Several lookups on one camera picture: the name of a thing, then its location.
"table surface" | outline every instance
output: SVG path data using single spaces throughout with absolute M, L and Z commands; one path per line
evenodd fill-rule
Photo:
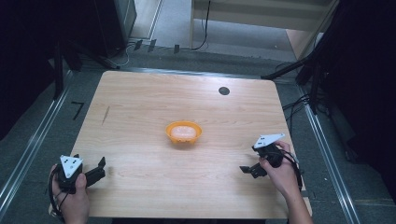
M 202 127 L 195 144 L 171 143 L 165 127 L 177 120 Z M 282 218 L 269 178 L 239 169 L 272 133 L 291 144 L 272 81 L 105 72 L 72 155 L 84 172 L 106 157 L 106 177 L 89 187 L 92 217 Z

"orange bowl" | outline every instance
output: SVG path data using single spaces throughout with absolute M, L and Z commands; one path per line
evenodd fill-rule
M 179 136 L 172 135 L 172 130 L 174 128 L 183 127 L 183 126 L 193 128 L 195 130 L 195 136 L 179 137 Z M 197 123 L 194 123 L 191 121 L 186 121 L 186 120 L 175 121 L 175 122 L 170 123 L 168 126 L 166 126 L 165 131 L 173 143 L 189 142 L 189 143 L 193 144 L 199 138 L 199 136 L 201 136 L 201 134 L 202 134 L 202 129 Z

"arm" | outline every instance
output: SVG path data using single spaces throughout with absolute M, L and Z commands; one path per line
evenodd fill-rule
M 289 144 L 282 141 L 276 141 L 275 144 L 290 152 Z M 273 168 L 266 159 L 260 158 L 260 165 L 268 173 L 275 187 L 285 197 L 289 209 L 290 224 L 313 223 L 298 189 L 297 178 L 290 162 L 283 159 L 281 166 Z
M 76 193 L 68 194 L 61 192 L 59 189 L 58 181 L 56 177 L 52 180 L 52 191 L 56 197 L 59 208 L 64 215 L 64 221 L 66 224 L 83 224 L 87 223 L 88 215 L 90 213 L 90 201 L 88 199 L 87 191 L 87 179 L 84 174 L 80 174 L 76 180 Z

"metal frame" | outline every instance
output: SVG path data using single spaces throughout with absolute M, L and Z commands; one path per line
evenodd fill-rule
M 0 222 L 3 219 L 6 211 L 8 210 L 9 205 L 11 204 L 12 199 L 14 198 L 18 188 L 21 185 L 22 180 L 26 176 L 30 166 L 35 159 L 35 155 L 37 151 L 40 149 L 41 144 L 43 143 L 52 122 L 55 120 L 62 104 L 64 103 L 64 99 L 69 92 L 69 83 L 73 80 L 73 72 L 69 71 L 66 74 L 66 87 L 64 91 L 59 96 L 58 100 L 52 102 L 49 106 L 49 110 L 47 111 L 44 118 L 41 120 L 40 125 L 38 126 L 35 133 L 30 138 L 26 149 L 24 150 L 18 164 L 15 166 L 11 176 L 8 178 L 8 181 L 3 186 L 0 192 Z
M 299 90 L 302 96 L 306 94 L 306 91 L 301 86 L 299 86 Z M 341 176 L 338 166 L 334 160 L 334 156 L 332 155 L 331 148 L 326 140 L 326 136 L 320 126 L 318 116 L 311 110 L 310 105 L 305 105 L 305 112 L 311 124 L 312 131 L 317 138 L 320 152 L 329 171 L 332 184 L 334 185 L 338 201 L 340 202 L 346 216 L 347 223 L 361 223 L 358 212 L 356 211 L 355 205 L 347 189 L 347 185 Z

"black tape mark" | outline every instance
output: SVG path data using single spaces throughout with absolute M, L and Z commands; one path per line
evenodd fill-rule
M 107 115 L 108 115 L 108 111 L 110 110 L 110 106 L 108 106 L 107 107 L 107 110 L 106 110 L 106 113 L 105 113 L 105 117 L 103 118 L 103 120 L 102 120 L 102 125 L 105 123 L 105 120 L 106 120 L 106 118 L 107 118 Z
M 177 54 L 179 52 L 180 52 L 180 45 L 175 45 L 174 54 Z
M 153 40 L 150 41 L 149 47 L 148 47 L 148 52 L 154 51 L 154 47 L 155 47 L 155 43 L 156 42 L 157 42 L 157 39 L 153 39 Z
M 78 109 L 76 115 L 73 117 L 73 120 L 76 120 L 77 117 L 78 117 L 78 115 L 79 115 L 79 112 L 81 112 L 81 109 L 82 109 L 82 107 L 84 106 L 84 103 L 72 101 L 72 104 L 73 104 L 73 105 L 79 105 L 79 109 Z
M 134 46 L 134 50 L 140 49 L 142 46 L 143 40 L 139 40 L 136 42 L 136 45 Z

